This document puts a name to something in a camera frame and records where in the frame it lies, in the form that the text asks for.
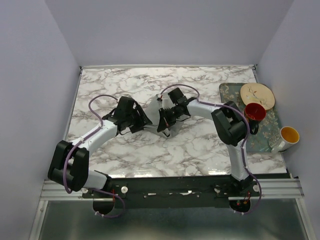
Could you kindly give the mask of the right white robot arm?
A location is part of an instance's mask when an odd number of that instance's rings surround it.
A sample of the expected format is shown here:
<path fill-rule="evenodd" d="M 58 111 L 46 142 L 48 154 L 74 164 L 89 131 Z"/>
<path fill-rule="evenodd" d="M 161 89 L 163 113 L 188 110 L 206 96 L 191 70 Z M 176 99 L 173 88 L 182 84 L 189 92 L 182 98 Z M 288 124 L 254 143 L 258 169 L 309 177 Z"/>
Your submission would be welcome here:
<path fill-rule="evenodd" d="M 177 87 L 168 97 L 159 94 L 155 97 L 158 112 L 156 131 L 166 136 L 175 130 L 182 116 L 201 117 L 212 120 L 219 139 L 227 146 L 231 164 L 230 191 L 241 196 L 248 190 L 245 181 L 250 173 L 247 166 L 246 140 L 250 127 L 237 105 L 230 101 L 225 104 L 200 101 L 198 97 L 187 98 Z"/>

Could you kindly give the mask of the grey cloth napkin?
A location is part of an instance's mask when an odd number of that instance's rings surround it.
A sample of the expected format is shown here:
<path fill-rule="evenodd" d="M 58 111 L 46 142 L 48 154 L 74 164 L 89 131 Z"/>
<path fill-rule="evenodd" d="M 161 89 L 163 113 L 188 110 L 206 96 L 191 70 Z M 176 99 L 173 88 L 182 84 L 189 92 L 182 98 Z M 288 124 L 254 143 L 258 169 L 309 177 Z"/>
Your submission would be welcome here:
<path fill-rule="evenodd" d="M 151 121 L 151 124 L 147 124 L 143 128 L 145 131 L 148 131 L 165 139 L 174 138 L 178 135 L 179 131 L 182 128 L 182 122 L 178 121 L 170 128 L 166 128 L 161 132 L 157 132 L 157 128 L 160 122 L 159 109 L 163 107 L 162 100 L 158 100 L 159 97 L 160 95 L 156 94 L 152 98 L 147 108 L 144 110 L 144 113 L 146 114 L 147 118 Z"/>

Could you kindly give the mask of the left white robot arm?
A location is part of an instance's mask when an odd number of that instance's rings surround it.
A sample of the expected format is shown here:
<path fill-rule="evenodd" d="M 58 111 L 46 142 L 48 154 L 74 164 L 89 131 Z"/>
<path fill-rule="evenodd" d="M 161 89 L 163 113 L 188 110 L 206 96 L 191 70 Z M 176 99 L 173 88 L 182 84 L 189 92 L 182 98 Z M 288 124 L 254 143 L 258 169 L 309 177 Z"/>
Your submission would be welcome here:
<path fill-rule="evenodd" d="M 100 117 L 91 107 L 97 98 L 89 102 L 88 108 L 98 118 L 98 125 L 72 142 L 60 141 L 48 169 L 47 177 L 64 186 L 68 194 L 85 188 L 93 189 L 101 198 L 107 197 L 111 191 L 110 177 L 89 169 L 90 156 L 125 129 L 136 133 L 151 123 L 137 101 L 127 96 L 120 97 L 117 107 Z"/>

